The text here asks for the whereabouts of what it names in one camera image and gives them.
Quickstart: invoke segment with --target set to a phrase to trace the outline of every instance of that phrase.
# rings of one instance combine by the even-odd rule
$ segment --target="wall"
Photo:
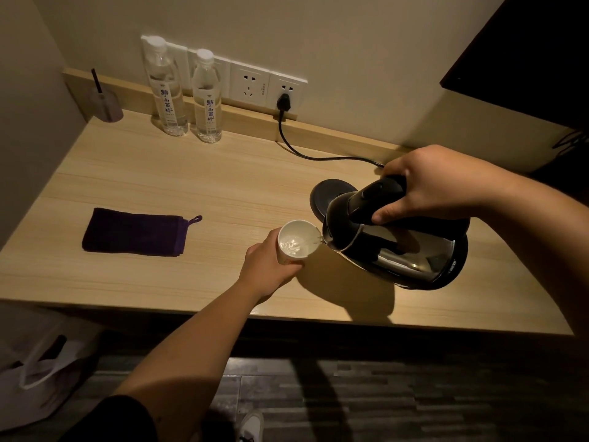
[[[85,122],[61,79],[65,62],[31,0],[0,9],[0,249]]]
[[[34,0],[70,66],[146,83],[139,36],[309,80],[299,120],[516,170],[564,128],[439,81],[503,0]]]

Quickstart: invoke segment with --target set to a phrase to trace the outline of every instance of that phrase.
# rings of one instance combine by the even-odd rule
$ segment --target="wooden tabletop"
[[[310,155],[328,155],[305,149]],[[92,119],[0,253],[0,299],[198,311],[238,277],[248,246],[293,219],[318,226],[313,186],[377,179],[357,161],[307,161],[234,133],[205,144],[169,137],[145,114]],[[177,258],[88,253],[95,207],[203,220]],[[503,240],[474,219],[465,267],[450,285],[405,290],[321,246],[257,316],[571,334],[556,304]]]

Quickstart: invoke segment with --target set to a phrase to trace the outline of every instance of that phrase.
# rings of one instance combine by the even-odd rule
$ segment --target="purple towel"
[[[188,226],[201,220],[202,215],[188,221],[179,215],[130,214],[94,208],[82,248],[98,253],[176,257],[184,252]]]

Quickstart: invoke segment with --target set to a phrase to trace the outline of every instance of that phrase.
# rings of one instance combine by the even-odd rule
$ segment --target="person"
[[[536,181],[447,148],[416,149],[388,163],[407,193],[372,217],[479,217],[553,296],[573,331],[587,335],[589,208]],[[252,309],[301,265],[281,265],[272,230],[247,249],[239,279],[161,342],[114,392],[61,438],[71,441],[187,441],[207,411],[233,344]],[[261,442],[263,416],[245,417],[239,440]]]

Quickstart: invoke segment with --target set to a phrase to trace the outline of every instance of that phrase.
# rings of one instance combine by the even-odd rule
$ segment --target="kettle handle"
[[[407,180],[403,176],[384,177],[352,195],[348,201],[348,216],[354,223],[374,225],[372,214],[405,196]],[[391,225],[419,231],[448,240],[457,240],[466,234],[470,219],[445,220],[433,217],[407,217]]]

